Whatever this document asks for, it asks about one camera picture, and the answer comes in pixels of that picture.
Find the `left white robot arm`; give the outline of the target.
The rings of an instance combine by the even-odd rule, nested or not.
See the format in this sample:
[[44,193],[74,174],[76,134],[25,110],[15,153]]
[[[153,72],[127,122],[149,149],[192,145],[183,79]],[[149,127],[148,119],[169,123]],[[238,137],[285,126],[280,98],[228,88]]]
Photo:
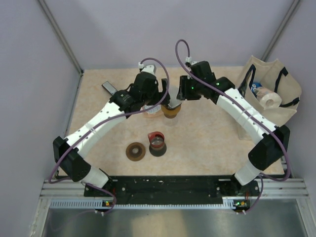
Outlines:
[[84,158],[113,127],[131,115],[144,113],[145,105],[152,108],[168,105],[170,77],[162,79],[161,82],[162,91],[159,91],[158,80],[154,73],[139,72],[133,83],[110,97],[105,106],[76,132],[65,138],[58,136],[54,139],[53,153],[56,168],[62,169],[67,174],[65,180],[92,184],[96,192],[102,196],[111,192],[112,184],[107,173],[94,168]]

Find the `white coffee filter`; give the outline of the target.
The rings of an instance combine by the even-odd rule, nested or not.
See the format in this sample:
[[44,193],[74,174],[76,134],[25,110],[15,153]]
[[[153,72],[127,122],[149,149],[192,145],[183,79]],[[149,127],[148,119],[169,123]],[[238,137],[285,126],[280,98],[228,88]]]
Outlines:
[[182,101],[177,99],[177,94],[170,94],[169,104],[176,104],[176,103],[182,103]]

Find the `clear ribbed glass dripper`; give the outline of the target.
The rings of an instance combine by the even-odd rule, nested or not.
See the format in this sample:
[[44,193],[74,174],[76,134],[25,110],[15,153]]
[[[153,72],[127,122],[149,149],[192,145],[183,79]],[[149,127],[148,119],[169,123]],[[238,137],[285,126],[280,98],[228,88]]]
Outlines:
[[176,104],[168,104],[168,105],[162,105],[161,110],[162,111],[174,111],[174,110],[179,110],[181,107],[182,103],[176,103]]

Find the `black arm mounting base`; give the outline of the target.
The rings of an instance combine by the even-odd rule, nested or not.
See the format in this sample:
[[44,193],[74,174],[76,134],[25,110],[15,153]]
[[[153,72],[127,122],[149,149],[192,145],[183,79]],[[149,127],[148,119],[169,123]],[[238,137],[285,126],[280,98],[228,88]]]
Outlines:
[[240,185],[230,175],[113,176],[105,189],[118,204],[222,204],[223,197],[259,195],[257,181]]

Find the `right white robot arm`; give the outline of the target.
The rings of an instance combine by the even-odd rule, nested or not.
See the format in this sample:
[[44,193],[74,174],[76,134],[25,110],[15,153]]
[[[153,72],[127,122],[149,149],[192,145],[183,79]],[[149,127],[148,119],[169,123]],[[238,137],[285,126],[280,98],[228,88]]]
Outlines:
[[260,114],[242,96],[235,85],[226,77],[217,79],[207,61],[181,63],[187,73],[180,79],[178,98],[180,100],[210,99],[225,110],[254,142],[254,148],[248,153],[245,165],[237,171],[230,183],[235,195],[243,195],[249,188],[248,183],[281,157],[288,159],[290,130],[281,127]]

